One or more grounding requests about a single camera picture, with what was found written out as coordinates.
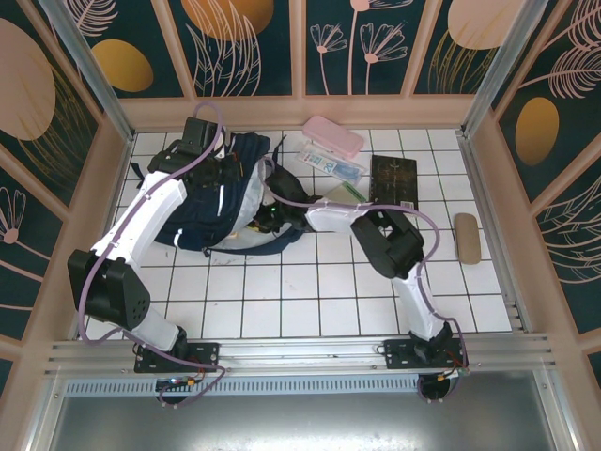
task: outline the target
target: purple cable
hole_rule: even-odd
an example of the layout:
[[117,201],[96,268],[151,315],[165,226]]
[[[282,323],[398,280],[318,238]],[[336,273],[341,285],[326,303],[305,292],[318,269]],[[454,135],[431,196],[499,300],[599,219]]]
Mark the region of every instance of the purple cable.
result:
[[[271,157],[263,157],[262,159],[263,161],[265,161],[266,163],[269,163],[271,165],[271,167],[275,167],[275,162],[273,161],[273,159]],[[339,207],[339,208],[348,208],[347,204],[340,204],[340,203],[336,203],[336,202],[328,202],[328,201],[317,201],[315,204],[306,204],[306,203],[301,203],[301,202],[292,202],[290,200],[287,200],[279,195],[277,195],[276,193],[274,193],[270,187],[268,186],[267,182],[266,182],[266,178],[265,178],[265,173],[263,171],[260,172],[260,176],[261,178],[261,182],[263,183],[263,186],[265,187],[265,189],[270,193],[270,195],[277,201],[282,202],[283,204],[287,204],[290,205],[292,207],[300,207],[302,209],[306,209],[306,208],[314,208],[314,207],[326,207],[328,205],[330,206],[334,206],[334,207]],[[424,303],[425,306],[427,307],[427,309],[430,311],[430,313],[432,314],[432,316],[434,316],[435,318],[438,318],[442,321],[450,321],[452,322],[455,327],[457,328],[457,334],[459,335],[459,341],[461,342],[461,349],[463,350],[463,366],[466,366],[468,363],[468,353],[466,350],[466,342],[463,336],[463,333],[461,332],[461,328],[459,327],[459,322],[452,317],[444,317],[443,315],[441,315],[440,313],[438,313],[434,306],[432,305],[432,303],[428,300],[428,297],[425,293],[425,289],[424,289],[424,282],[422,280],[422,270],[424,269],[425,263],[434,255],[434,253],[437,251],[437,249],[439,248],[439,244],[440,244],[440,230],[437,227],[437,225],[435,224],[434,221],[432,221],[432,219],[430,219],[428,216],[426,216],[425,214],[423,214],[420,211],[414,210],[414,209],[410,209],[407,207],[401,207],[400,205],[373,205],[373,204],[357,204],[356,206],[356,210],[397,210],[397,211],[402,211],[404,213],[409,213],[409,214],[413,214],[415,216],[418,216],[420,218],[422,218],[424,221],[426,221],[427,223],[430,224],[430,226],[432,227],[432,229],[434,230],[434,234],[435,234],[435,240],[434,240],[434,246],[432,246],[432,250],[424,257],[424,259],[420,262],[420,264],[417,267],[417,283],[418,283],[418,287],[420,289],[420,293],[422,294],[422,297],[424,298]]]
[[[189,361],[186,361],[186,360],[178,359],[177,357],[169,355],[166,352],[163,352],[162,350],[159,350],[158,348],[155,348],[152,345],[148,345],[147,343],[144,343],[142,340],[140,340],[139,338],[137,338],[135,335],[131,334],[128,331],[124,331],[120,327],[115,327],[112,331],[106,333],[105,335],[103,335],[98,340],[91,340],[87,336],[87,334],[85,333],[85,326],[84,326],[84,324],[85,324],[85,303],[87,301],[87,294],[88,294],[88,292],[90,290],[90,287],[92,285],[92,281],[94,280],[94,277],[98,273],[98,271],[100,269],[100,266],[102,265],[102,263],[104,262],[104,260],[109,256],[109,254],[111,253],[111,251],[115,248],[115,243],[119,241],[119,239],[121,238],[121,235],[123,234],[123,231],[128,226],[128,224],[131,221],[131,218],[133,218],[133,216],[136,214],[136,212],[139,209],[141,209],[142,206],[144,205],[144,203],[147,200],[150,199],[150,197],[152,196],[152,194],[154,192],[156,192],[159,188],[161,188],[167,181],[175,179],[175,178],[181,176],[182,174],[185,174],[186,172],[188,172],[189,170],[191,170],[195,166],[197,166],[205,158],[207,158],[207,156],[210,154],[210,152],[212,152],[212,150],[215,149],[215,146],[217,146],[217,143],[219,142],[219,138],[221,137],[222,130],[223,130],[222,112],[219,110],[219,108],[217,107],[217,105],[215,103],[213,103],[212,101],[201,101],[200,103],[198,103],[198,105],[196,105],[196,108],[194,108],[194,117],[196,117],[196,115],[198,114],[198,110],[200,110],[203,106],[209,106],[213,110],[215,110],[215,112],[217,113],[217,132],[215,132],[215,136],[213,137],[213,140],[208,145],[207,150],[205,150],[197,159],[195,159],[190,164],[187,164],[186,166],[182,167],[181,169],[179,169],[178,171],[174,172],[173,174],[170,174],[169,176],[165,177],[164,179],[162,179],[161,181],[159,181],[154,186],[150,187],[150,189],[146,192],[146,194],[138,200],[138,202],[133,206],[133,208],[130,210],[130,212],[125,216],[125,219],[121,223],[121,226],[117,229],[115,235],[113,236],[113,241],[111,241],[109,243],[109,245],[106,247],[106,249],[104,250],[104,252],[102,253],[102,255],[100,255],[100,257],[98,258],[98,260],[96,260],[96,263],[94,263],[94,265],[92,266],[92,268],[90,270],[90,273],[87,275],[87,278],[85,279],[84,287],[82,288],[82,294],[81,294],[80,299],[79,299],[79,310],[78,310],[78,320],[79,320],[78,329],[79,329],[79,335],[80,335],[80,337],[82,338],[82,340],[84,340],[84,342],[87,345],[89,345],[89,346],[98,346],[98,345],[104,343],[109,336],[111,336],[113,334],[116,334],[118,332],[123,331],[123,335],[125,335],[131,341],[137,343],[138,345],[140,345],[140,346],[142,346],[144,348],[152,350],[153,352],[157,353],[161,357],[163,357],[163,358],[165,358],[167,360],[171,360],[172,362],[175,362],[177,364],[191,366],[191,367],[199,368],[199,369],[211,369],[211,370],[212,369],[220,369],[221,370],[221,374],[217,378],[215,378],[215,380],[212,381],[209,385],[207,385],[207,387],[205,387],[201,392],[199,392],[198,394],[194,395],[193,397],[192,396],[187,397],[183,401],[179,402],[177,405],[174,405],[174,407],[173,407],[174,409],[176,408],[176,406],[183,407],[186,404],[190,404],[190,403],[194,402],[195,400],[197,400],[198,398],[200,398],[204,393],[206,393],[211,388],[213,388],[215,386],[215,384],[217,382],[219,382],[221,380],[221,378],[225,375],[225,368],[223,366],[219,366],[219,365],[197,364],[195,362],[189,362]],[[162,393],[163,393],[163,391],[161,391],[159,393],[159,399],[162,402],[162,405],[164,406],[166,404],[165,404],[164,400],[162,399]]]

